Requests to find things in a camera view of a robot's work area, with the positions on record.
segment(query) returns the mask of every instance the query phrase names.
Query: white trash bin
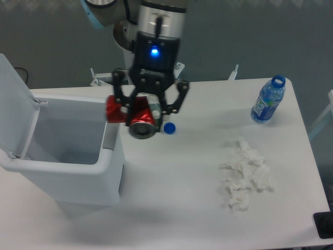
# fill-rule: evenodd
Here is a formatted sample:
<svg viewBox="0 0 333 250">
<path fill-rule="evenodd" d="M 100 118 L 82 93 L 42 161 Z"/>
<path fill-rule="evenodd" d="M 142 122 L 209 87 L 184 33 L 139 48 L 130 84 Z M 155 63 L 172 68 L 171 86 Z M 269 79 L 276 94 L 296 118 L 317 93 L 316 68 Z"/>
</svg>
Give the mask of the white trash bin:
<svg viewBox="0 0 333 250">
<path fill-rule="evenodd" d="M 124 152 L 105 99 L 34 96 L 0 54 L 0 165 L 60 202 L 115 205 Z"/>
</svg>

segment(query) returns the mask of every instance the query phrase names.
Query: can lid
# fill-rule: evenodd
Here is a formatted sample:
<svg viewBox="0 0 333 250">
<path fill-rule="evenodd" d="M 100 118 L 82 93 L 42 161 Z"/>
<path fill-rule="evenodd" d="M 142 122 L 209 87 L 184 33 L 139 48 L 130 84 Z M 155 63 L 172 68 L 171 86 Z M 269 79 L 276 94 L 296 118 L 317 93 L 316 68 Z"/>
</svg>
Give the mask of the can lid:
<svg viewBox="0 0 333 250">
<path fill-rule="evenodd" d="M 130 125 L 131 136 L 136 139 L 148 139 L 155 134 L 155 125 L 147 122 L 137 121 Z"/>
<path fill-rule="evenodd" d="M 286 84 L 286 78 L 280 74 L 277 74 L 272 78 L 273 87 L 280 89 Z"/>
<path fill-rule="evenodd" d="M 167 122 L 164 125 L 164 131 L 167 134 L 174 134 L 176 132 L 176 125 L 173 124 L 172 122 Z"/>
</svg>

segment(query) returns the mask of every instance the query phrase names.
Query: gray wall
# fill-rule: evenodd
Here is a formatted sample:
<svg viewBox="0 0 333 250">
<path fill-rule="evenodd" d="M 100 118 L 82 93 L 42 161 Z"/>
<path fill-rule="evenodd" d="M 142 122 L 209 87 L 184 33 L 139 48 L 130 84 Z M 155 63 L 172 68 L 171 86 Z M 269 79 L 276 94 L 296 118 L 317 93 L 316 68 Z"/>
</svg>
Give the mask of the gray wall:
<svg viewBox="0 0 333 250">
<path fill-rule="evenodd" d="M 330 0 L 192 0 L 179 54 L 183 76 L 224 80 L 236 64 L 238 79 L 284 74 L 308 128 L 333 89 L 332 13 Z M 90 67 L 124 67 L 112 27 L 95 30 L 78 0 L 0 1 L 0 53 L 29 71 L 30 88 L 88 86 Z M 333 126 L 312 146 L 324 184 L 333 184 Z"/>
</svg>

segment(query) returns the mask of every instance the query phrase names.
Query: trash bin lid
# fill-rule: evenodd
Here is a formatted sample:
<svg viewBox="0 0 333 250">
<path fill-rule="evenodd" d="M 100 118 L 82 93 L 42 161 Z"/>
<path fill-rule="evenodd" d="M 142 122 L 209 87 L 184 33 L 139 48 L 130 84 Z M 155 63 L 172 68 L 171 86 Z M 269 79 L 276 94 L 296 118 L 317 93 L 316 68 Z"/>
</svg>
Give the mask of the trash bin lid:
<svg viewBox="0 0 333 250">
<path fill-rule="evenodd" d="M 20 158 L 29 146 L 39 114 L 36 101 L 5 55 L 0 54 L 0 149 L 9 157 Z"/>
</svg>

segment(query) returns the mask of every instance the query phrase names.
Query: blue bottle label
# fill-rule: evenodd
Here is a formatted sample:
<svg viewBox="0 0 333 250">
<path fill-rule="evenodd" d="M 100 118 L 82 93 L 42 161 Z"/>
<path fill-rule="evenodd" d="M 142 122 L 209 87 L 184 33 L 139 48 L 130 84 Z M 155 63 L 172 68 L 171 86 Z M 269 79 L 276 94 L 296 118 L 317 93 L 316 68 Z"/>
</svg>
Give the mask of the blue bottle label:
<svg viewBox="0 0 333 250">
<path fill-rule="evenodd" d="M 258 120 L 269 120 L 274 111 L 276 110 L 278 104 L 273 105 L 273 101 L 270 99 L 262 99 L 261 96 L 258 97 L 252 109 L 252 115 L 254 115 Z"/>
</svg>

